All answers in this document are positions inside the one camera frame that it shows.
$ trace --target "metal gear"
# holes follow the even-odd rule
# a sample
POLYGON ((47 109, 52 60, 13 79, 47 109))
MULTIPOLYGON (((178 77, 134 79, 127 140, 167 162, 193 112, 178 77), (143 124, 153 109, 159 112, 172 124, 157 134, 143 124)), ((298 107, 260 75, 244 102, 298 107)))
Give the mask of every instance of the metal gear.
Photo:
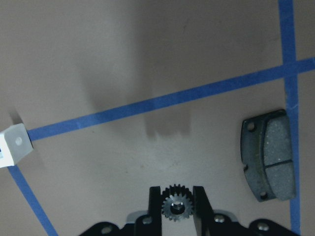
POLYGON ((192 215, 192 193, 185 186, 169 186, 163 191, 162 198, 162 214, 169 220, 180 221, 192 215))

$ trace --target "blue tape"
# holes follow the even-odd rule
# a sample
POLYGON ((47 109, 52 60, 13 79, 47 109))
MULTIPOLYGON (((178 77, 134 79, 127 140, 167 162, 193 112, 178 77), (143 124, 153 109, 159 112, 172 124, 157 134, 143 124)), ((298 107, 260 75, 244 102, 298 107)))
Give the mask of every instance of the blue tape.
MULTIPOLYGON (((296 61, 294 13, 292 0, 279 0, 283 63, 296 61)), ((299 99, 297 74, 285 76, 286 111, 290 119, 296 197, 290 201, 291 229, 301 234, 300 173, 299 173, 299 99)))
POLYGON ((200 87, 171 93, 161 97, 156 97, 145 101, 117 107, 107 111, 32 129, 28 131, 28 134, 31 141, 44 139, 62 133, 83 129, 93 125, 134 116, 137 114, 173 106, 184 102, 193 101, 219 93, 257 85, 283 77, 293 76, 298 73, 314 69, 315 58, 305 59, 294 63, 288 63, 285 65, 258 71, 255 73, 234 77, 228 80, 203 85, 200 87))
POLYGON ((41 225, 45 229, 47 235, 48 236, 58 236, 56 230, 54 229, 53 225, 51 224, 50 220, 48 219, 43 208, 39 204, 36 196, 34 195, 34 193, 31 190, 29 184, 26 182, 20 169, 17 166, 9 166, 8 169, 9 169, 9 172, 12 175, 14 181, 18 185, 20 191, 22 192, 23 196, 25 197, 25 199, 29 203, 30 207, 32 208, 33 212, 35 213, 36 217, 38 218, 41 225))

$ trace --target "white cube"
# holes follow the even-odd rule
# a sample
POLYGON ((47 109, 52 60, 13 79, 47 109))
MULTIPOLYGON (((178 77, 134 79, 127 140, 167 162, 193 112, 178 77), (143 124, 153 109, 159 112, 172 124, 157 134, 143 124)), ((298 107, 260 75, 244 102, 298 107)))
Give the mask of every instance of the white cube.
POLYGON ((12 125, 0 132, 0 168, 16 165, 33 150, 23 124, 12 125))

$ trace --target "gear hole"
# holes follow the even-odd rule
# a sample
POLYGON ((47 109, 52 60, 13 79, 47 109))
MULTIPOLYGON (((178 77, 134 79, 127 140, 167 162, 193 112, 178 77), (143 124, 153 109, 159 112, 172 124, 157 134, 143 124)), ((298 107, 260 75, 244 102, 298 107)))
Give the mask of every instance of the gear hole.
POLYGON ((261 199, 261 200, 267 200, 267 199, 268 199, 268 194, 267 194, 267 192, 261 192, 261 193, 260 193, 260 199, 261 199))
POLYGON ((247 124, 247 130, 249 132, 254 132, 256 130, 256 125, 254 122, 250 122, 247 124))
POLYGON ((185 211, 185 206, 183 202, 175 201, 171 205, 171 212, 175 215, 183 214, 185 211))

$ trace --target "gear teeth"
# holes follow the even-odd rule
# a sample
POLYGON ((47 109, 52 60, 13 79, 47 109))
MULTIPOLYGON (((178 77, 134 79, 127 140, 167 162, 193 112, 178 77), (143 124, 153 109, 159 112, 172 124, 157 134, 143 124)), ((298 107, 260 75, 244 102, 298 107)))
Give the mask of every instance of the gear teeth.
POLYGON ((182 219, 189 218, 193 215, 193 197, 192 193, 184 185, 169 186, 162 192, 162 214, 169 220, 181 221, 182 219), (175 201, 181 201, 184 203, 185 211, 181 214, 174 214, 172 212, 172 203, 175 201))

